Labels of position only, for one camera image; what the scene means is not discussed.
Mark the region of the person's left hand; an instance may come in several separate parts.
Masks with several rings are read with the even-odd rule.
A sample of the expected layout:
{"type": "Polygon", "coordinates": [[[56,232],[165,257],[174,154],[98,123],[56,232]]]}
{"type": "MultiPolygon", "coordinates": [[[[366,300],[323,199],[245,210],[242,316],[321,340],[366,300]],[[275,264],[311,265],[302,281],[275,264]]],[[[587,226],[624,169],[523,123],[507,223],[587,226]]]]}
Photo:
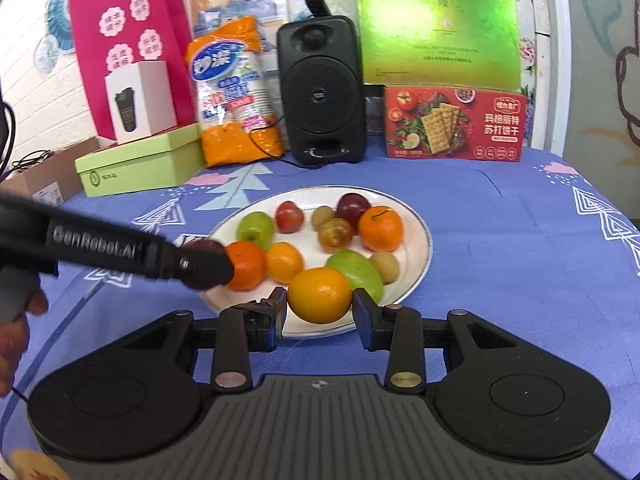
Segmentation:
{"type": "Polygon", "coordinates": [[[26,311],[0,330],[0,396],[5,398],[14,385],[15,373],[29,344],[28,314],[42,315],[49,309],[46,295],[38,289],[30,298],[26,311]]]}

